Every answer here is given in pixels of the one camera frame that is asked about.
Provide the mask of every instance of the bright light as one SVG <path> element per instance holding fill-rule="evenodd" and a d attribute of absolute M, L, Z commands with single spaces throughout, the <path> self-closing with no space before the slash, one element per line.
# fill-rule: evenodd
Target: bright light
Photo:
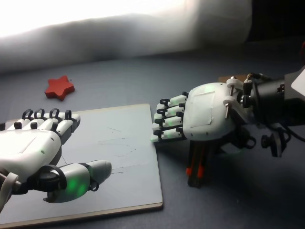
<path fill-rule="evenodd" d="M 4 0 L 0 37 L 39 27 L 129 13 L 150 14 L 183 7 L 186 0 Z"/>

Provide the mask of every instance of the whiteboard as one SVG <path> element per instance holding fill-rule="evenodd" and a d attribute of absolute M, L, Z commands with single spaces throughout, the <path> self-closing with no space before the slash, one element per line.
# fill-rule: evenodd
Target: whiteboard
<path fill-rule="evenodd" d="M 62 146 L 57 166 L 109 160 L 111 176 L 98 191 L 66 203 L 46 203 L 42 200 L 46 193 L 35 190 L 14 195 L 0 214 L 0 228 L 162 206 L 156 150 L 150 142 L 149 104 L 76 113 L 81 123 Z"/>

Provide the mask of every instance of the red star-shaped object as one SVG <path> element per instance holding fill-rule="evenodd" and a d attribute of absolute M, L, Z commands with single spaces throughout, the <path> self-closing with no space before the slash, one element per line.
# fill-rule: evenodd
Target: red star-shaped object
<path fill-rule="evenodd" d="M 48 83 L 49 87 L 46 89 L 45 94 L 49 99 L 58 98 L 62 101 L 67 94 L 75 91 L 74 85 L 69 82 L 66 75 L 58 80 L 50 79 L 48 80 Z"/>

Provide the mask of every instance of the gray table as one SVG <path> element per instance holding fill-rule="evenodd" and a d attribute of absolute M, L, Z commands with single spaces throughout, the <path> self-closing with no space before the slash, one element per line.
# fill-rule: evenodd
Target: gray table
<path fill-rule="evenodd" d="M 301 67 L 297 53 L 254 46 L 240 52 L 181 53 L 3 76 L 0 120 L 18 118 L 27 108 L 79 111 L 149 103 L 153 113 L 161 98 L 215 82 L 220 76 L 258 72 L 276 78 Z M 63 102 L 47 99 L 44 95 L 47 80 L 64 74 L 74 83 L 76 91 Z M 250 129 L 258 140 L 266 132 Z M 297 228 L 305 225 L 304 147 L 305 144 L 293 139 L 281 159 L 272 158 L 259 144 L 240 155 L 213 157 L 207 174 L 210 182 L 196 189 L 187 186 L 185 175 L 188 142 L 163 144 L 157 147 L 163 210 L 48 228 Z"/>

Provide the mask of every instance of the star-shaped block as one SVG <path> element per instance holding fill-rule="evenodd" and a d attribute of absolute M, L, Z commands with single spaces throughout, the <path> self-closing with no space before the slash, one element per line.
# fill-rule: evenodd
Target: star-shaped block
<path fill-rule="evenodd" d="M 48 83 L 49 87 L 46 89 L 45 94 L 49 99 L 58 98 L 62 101 L 67 94 L 75 91 L 74 85 L 69 82 L 66 75 L 58 80 L 50 79 L 48 80 Z"/>

